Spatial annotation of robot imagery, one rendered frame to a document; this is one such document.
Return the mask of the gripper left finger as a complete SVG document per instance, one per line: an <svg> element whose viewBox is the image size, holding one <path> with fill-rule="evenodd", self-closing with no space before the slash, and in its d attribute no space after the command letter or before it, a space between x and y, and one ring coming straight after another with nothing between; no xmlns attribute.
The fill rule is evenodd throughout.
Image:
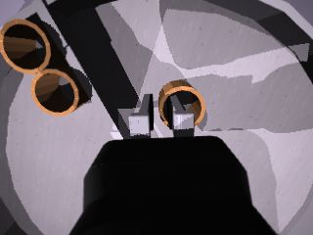
<svg viewBox="0 0 313 235"><path fill-rule="evenodd" d="M138 113L129 116L131 139L151 138L154 130L154 99L153 94L144 94Z"/></svg>

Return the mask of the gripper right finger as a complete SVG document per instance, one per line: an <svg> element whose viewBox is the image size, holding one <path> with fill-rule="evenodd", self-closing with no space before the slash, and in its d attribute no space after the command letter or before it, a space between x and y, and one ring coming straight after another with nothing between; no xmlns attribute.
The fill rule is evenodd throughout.
<svg viewBox="0 0 313 235"><path fill-rule="evenodd" d="M184 111L175 93L166 99L167 119L173 137L195 136L195 114Z"/></svg>

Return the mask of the bronze bushing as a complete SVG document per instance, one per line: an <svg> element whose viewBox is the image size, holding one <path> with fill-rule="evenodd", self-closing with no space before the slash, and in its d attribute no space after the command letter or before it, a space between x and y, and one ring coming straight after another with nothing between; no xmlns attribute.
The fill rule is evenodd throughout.
<svg viewBox="0 0 313 235"><path fill-rule="evenodd" d="M46 45L44 63L36 53L35 44L39 35ZM67 59L45 25L28 20L14 19L5 23L0 30L0 52L14 70L22 73L36 74L46 69L68 66Z"/></svg>
<svg viewBox="0 0 313 235"><path fill-rule="evenodd" d="M74 90L74 102L63 95L59 83L61 76L70 82ZM72 113L90 100L71 67L40 71L33 78L30 90L37 107L57 117Z"/></svg>
<svg viewBox="0 0 313 235"><path fill-rule="evenodd" d="M167 84L165 84L160 90L158 95L158 111L160 119L166 126L169 127L167 119L167 110L164 108L163 104L169 95L180 90L192 92L193 96L192 105L187 111L193 111L193 113L195 114L195 126L197 126L204 116L205 112L204 99L201 96L201 93L197 91L193 86L181 80L170 81Z"/></svg>

